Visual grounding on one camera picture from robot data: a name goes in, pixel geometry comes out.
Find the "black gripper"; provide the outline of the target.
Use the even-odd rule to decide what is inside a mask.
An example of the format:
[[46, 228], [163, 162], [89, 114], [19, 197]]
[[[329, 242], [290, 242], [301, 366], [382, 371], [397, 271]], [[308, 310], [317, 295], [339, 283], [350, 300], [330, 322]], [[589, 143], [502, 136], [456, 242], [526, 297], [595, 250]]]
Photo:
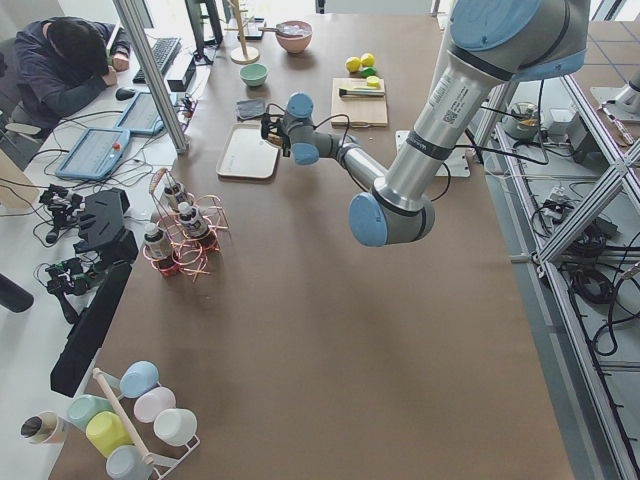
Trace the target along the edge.
[[290, 152], [291, 142], [290, 142], [290, 138], [289, 138], [288, 134], [286, 133], [286, 131], [284, 129], [282, 118], [283, 118], [283, 116], [280, 115], [280, 114], [264, 113], [261, 116], [261, 120], [260, 120], [260, 134], [261, 134], [261, 138], [263, 140], [267, 140], [268, 136], [269, 136], [269, 124], [271, 122], [279, 123], [280, 124], [280, 138], [282, 140], [282, 146], [281, 147], [277, 147], [277, 148], [282, 150], [284, 157], [290, 157], [290, 154], [291, 154], [291, 152]]

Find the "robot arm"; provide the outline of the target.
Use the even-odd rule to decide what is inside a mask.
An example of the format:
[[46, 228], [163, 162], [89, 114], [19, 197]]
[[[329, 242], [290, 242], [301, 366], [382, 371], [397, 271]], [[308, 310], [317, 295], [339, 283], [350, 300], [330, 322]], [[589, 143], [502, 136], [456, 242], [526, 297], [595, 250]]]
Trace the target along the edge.
[[422, 239], [435, 221], [427, 186], [490, 91], [509, 81], [555, 78], [579, 70], [586, 55], [587, 1], [458, 1], [441, 47], [447, 66], [390, 168], [346, 135], [318, 132], [313, 101], [290, 96], [281, 115], [265, 113], [261, 136], [298, 165], [333, 158], [364, 190], [349, 205], [363, 245]]

